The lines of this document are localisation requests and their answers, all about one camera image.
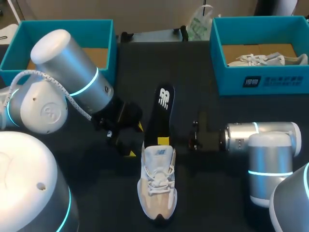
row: shoe insole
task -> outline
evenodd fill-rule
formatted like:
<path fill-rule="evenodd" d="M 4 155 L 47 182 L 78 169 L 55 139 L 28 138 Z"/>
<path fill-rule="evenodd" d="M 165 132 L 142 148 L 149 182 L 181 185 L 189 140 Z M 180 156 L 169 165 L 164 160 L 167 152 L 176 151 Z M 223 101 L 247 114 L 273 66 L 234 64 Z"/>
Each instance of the shoe insole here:
<path fill-rule="evenodd" d="M 145 131 L 144 146 L 170 145 L 169 120 L 175 89 L 171 84 L 160 84 L 154 94 L 154 106 Z"/>

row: white plastic bag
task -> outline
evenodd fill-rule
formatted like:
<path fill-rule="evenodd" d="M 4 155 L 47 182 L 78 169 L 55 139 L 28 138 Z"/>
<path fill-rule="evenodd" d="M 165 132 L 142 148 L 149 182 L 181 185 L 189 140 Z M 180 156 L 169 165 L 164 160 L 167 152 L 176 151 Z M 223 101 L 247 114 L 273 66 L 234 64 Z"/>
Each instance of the white plastic bag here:
<path fill-rule="evenodd" d="M 187 26 L 189 41 L 209 40 L 211 36 L 212 11 L 213 7 L 206 4 L 200 6 L 194 12 L 190 23 Z"/>

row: black work surface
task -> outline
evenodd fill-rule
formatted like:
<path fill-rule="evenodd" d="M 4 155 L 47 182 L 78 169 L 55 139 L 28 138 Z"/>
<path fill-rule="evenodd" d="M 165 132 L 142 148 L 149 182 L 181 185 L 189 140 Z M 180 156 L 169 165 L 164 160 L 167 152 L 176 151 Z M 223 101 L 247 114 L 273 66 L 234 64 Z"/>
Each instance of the black work surface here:
<path fill-rule="evenodd" d="M 293 121 L 309 139 L 307 96 L 257 96 L 219 98 L 208 42 L 128 43 L 118 48 L 117 94 L 143 109 L 147 126 L 154 90 L 162 81 L 175 87 L 172 130 L 186 138 L 198 111 L 207 111 L 212 131 L 230 122 Z M 140 160 L 122 158 L 105 145 L 105 133 L 72 107 L 66 125 L 40 136 L 55 155 L 75 196 L 80 232 L 122 231 L 272 231 L 267 210 L 252 206 L 246 185 L 246 159 L 224 159 L 219 153 L 190 154 L 177 146 L 178 202 L 171 223 L 155 227 L 144 215 L 137 195 Z M 125 141 L 142 141 L 134 132 Z M 294 170 L 309 161 L 303 142 Z"/>

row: floor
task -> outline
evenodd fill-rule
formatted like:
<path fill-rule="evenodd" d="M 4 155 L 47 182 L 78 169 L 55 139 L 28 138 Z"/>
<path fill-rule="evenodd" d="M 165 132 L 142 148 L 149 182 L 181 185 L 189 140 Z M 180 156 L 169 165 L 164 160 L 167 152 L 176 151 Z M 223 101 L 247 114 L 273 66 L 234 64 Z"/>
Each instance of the floor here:
<path fill-rule="evenodd" d="M 0 0 L 0 10 L 3 12 L 3 16 L 0 16 L 0 29 L 3 29 L 10 24 L 18 24 L 10 5 L 6 0 Z"/>

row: yellow tape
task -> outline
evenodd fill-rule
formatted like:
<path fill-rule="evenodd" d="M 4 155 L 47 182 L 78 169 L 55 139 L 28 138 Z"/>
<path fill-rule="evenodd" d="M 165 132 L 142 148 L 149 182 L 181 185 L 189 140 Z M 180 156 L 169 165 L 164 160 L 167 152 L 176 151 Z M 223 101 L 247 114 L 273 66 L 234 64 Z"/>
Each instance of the yellow tape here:
<path fill-rule="evenodd" d="M 130 155 L 129 155 L 129 157 L 136 157 L 136 155 L 134 154 L 134 152 L 133 152 L 133 151 L 130 151 Z"/>
<path fill-rule="evenodd" d="M 141 129 L 142 132 L 144 132 L 143 127 L 141 126 L 140 122 L 139 122 L 139 128 Z"/>
<path fill-rule="evenodd" d="M 158 137 L 158 145 L 169 145 L 169 137 Z"/>

